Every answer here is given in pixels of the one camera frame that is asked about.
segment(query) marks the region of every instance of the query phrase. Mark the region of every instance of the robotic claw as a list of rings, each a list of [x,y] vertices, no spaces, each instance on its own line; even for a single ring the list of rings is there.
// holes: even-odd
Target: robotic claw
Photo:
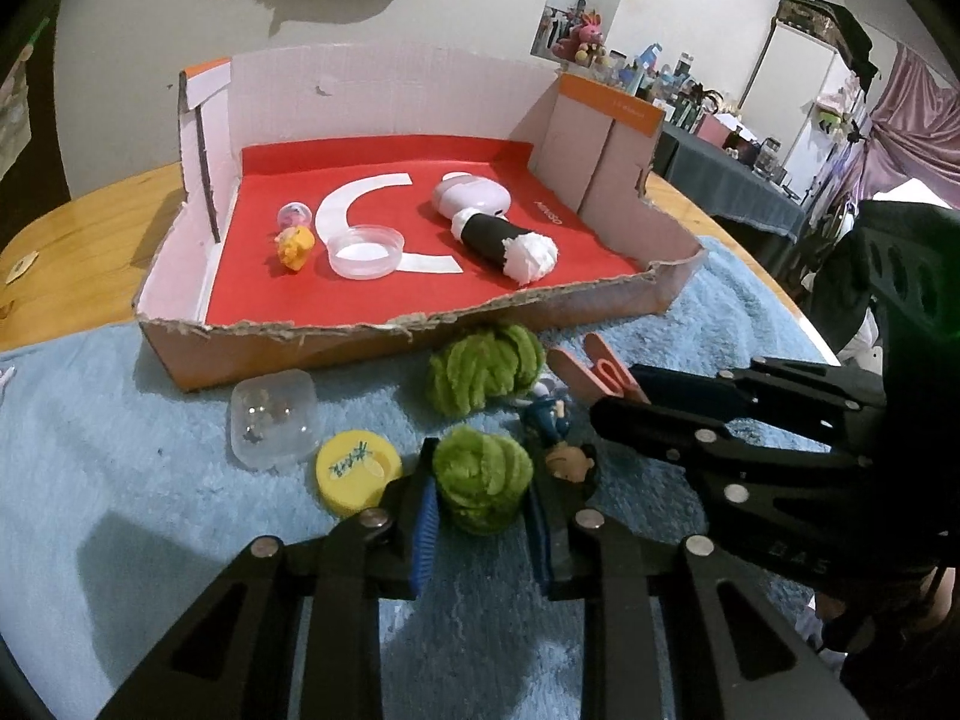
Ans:
[[[551,600],[586,606],[584,720],[664,717],[651,597],[664,611],[680,717],[865,718],[728,552],[815,589],[915,583],[958,565],[952,501],[960,485],[944,459],[952,424],[944,418],[960,372],[960,301],[946,299],[960,247],[916,242],[942,242],[947,227],[955,242],[960,223],[917,207],[909,220],[920,226],[911,228],[903,210],[891,220],[877,206],[864,204],[841,253],[853,262],[854,302],[877,299],[888,394],[880,378],[856,368],[755,358],[715,379],[635,365],[632,378],[650,403],[613,395],[592,403],[602,437],[683,467],[709,536],[679,546],[640,538],[590,508],[578,485],[535,464],[524,512],[534,575]],[[911,289],[924,270],[928,277]],[[748,445],[728,429],[739,418],[832,451]],[[292,546],[272,536],[253,541],[121,685],[101,720],[141,717],[144,707],[155,720],[287,717],[299,599],[307,595],[342,613],[310,625],[299,717],[381,718],[377,601],[416,598],[429,575],[439,523],[435,446],[427,440],[414,474],[392,482],[379,508],[329,536]],[[923,602],[880,615],[850,605],[834,624],[833,648],[868,615],[896,628],[922,611]]]

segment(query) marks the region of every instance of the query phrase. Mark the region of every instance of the green fuzzy ball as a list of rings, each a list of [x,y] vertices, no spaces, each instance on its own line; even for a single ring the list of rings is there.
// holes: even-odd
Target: green fuzzy ball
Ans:
[[[454,522],[468,533],[488,536],[514,521],[534,466],[510,437],[461,425],[437,445],[433,472]]]
[[[443,415],[462,418],[487,398],[529,391],[545,359],[539,339],[521,324],[477,330],[430,358],[427,398]]]

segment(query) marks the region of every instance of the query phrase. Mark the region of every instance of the light blue towel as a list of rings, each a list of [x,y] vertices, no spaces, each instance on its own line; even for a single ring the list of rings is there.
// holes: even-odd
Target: light blue towel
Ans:
[[[821,359],[746,266],[704,244],[707,263],[665,316],[544,333],[544,343],[600,330],[630,364],[708,375],[758,354]],[[0,367],[9,364],[0,632],[59,720],[89,720],[251,539],[303,541],[335,519],[307,464],[286,475],[239,466],[226,432],[229,388],[181,394],[133,324],[0,355]],[[326,432],[366,428],[416,456],[424,437],[449,427],[422,397],[425,370],[426,355],[409,354],[317,372]],[[575,439],[590,437],[583,414],[575,419]],[[517,415],[491,409],[469,423],[516,431]],[[764,426],[748,434],[800,445]],[[597,508],[662,541],[704,528],[678,469],[597,443]],[[772,591],[786,613],[805,600],[779,581]],[[385,716],[579,717],[582,624],[580,603],[539,597],[520,521],[498,538],[445,526],[424,597],[381,604]]]

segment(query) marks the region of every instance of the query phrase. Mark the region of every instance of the orange label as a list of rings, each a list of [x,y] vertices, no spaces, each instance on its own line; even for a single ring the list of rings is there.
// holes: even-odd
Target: orange label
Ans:
[[[212,70],[215,67],[226,65],[229,61],[229,57],[225,56],[221,59],[213,59],[209,62],[200,63],[199,65],[191,65],[188,68],[184,68],[184,74],[189,79],[192,79],[193,76],[198,76],[200,73],[206,73],[206,71]]]
[[[570,100],[589,105],[595,111],[610,116],[621,124],[626,124],[627,127],[632,127],[648,138],[656,134],[656,128],[664,120],[664,111],[650,103],[632,98],[597,81],[572,76],[570,73],[560,76],[560,94]]]

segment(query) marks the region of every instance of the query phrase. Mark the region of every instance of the pink stuffed animal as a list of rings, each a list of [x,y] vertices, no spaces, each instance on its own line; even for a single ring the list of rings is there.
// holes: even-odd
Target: pink stuffed animal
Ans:
[[[553,55],[558,59],[589,65],[602,55],[603,32],[600,30],[601,18],[596,11],[584,13],[583,23],[570,30],[569,37],[563,38],[553,47]]]

